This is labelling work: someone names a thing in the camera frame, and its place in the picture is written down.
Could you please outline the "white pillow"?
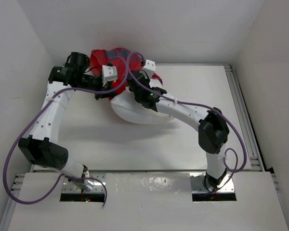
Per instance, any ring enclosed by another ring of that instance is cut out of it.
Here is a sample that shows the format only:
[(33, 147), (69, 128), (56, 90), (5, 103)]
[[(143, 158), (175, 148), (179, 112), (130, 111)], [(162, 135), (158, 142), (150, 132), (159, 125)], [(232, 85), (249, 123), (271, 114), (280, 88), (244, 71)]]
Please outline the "white pillow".
[(110, 105), (120, 118), (135, 124), (157, 125), (170, 122), (174, 119), (170, 115), (144, 108), (135, 100), (133, 92), (127, 89), (112, 98)]

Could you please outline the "red patterned pillowcase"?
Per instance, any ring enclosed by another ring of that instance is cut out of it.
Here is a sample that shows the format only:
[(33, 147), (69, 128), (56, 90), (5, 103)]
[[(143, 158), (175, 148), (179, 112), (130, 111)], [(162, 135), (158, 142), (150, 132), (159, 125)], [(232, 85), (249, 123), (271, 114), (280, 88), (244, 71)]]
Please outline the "red patterned pillowcase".
[[(107, 89), (114, 89), (115, 96), (121, 94), (126, 89), (129, 90), (128, 86), (128, 76), (129, 74), (131, 77), (136, 81), (138, 85), (143, 87), (144, 89), (157, 93), (156, 91), (150, 90), (144, 85), (142, 85), (132, 74), (132, 71), (140, 71), (143, 67), (144, 61), (141, 57), (137, 54), (134, 54), (130, 60), (128, 60), (128, 56), (131, 54), (126, 48), (115, 48), (112, 50), (92, 50), (91, 58), (90, 58), (90, 68), (92, 68), (92, 73), (97, 75), (99, 71), (102, 71), (102, 65), (112, 64), (116, 67), (118, 71), (118, 79), (116, 81), (112, 81), (110, 86)], [(162, 88), (162, 79), (157, 75), (153, 74), (149, 85), (151, 87), (160, 87)]]

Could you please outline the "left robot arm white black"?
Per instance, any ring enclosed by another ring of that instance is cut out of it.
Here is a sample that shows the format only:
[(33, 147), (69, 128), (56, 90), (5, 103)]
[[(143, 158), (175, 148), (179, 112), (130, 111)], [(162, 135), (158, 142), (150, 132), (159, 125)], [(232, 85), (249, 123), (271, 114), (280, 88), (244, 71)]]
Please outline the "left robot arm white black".
[(40, 114), (29, 125), (28, 136), (20, 136), (18, 147), (33, 165), (50, 168), (64, 174), (77, 186), (93, 186), (88, 168), (73, 160), (66, 148), (58, 144), (60, 126), (67, 105), (77, 90), (94, 93), (98, 97), (113, 93), (112, 81), (118, 79), (111, 64), (101, 66), (99, 74), (90, 74), (89, 57), (72, 52), (63, 66), (52, 68), (46, 96)]

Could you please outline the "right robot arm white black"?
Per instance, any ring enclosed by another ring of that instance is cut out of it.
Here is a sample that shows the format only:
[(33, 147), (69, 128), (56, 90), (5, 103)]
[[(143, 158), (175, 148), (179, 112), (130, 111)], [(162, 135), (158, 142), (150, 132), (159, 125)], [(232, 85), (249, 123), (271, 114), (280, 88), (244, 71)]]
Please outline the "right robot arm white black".
[(127, 81), (135, 101), (142, 107), (174, 117), (198, 132), (198, 144), (207, 159), (204, 183), (216, 190), (227, 174), (224, 152), (229, 128), (226, 122), (212, 110), (176, 103), (163, 88), (151, 87), (144, 71), (130, 71)]

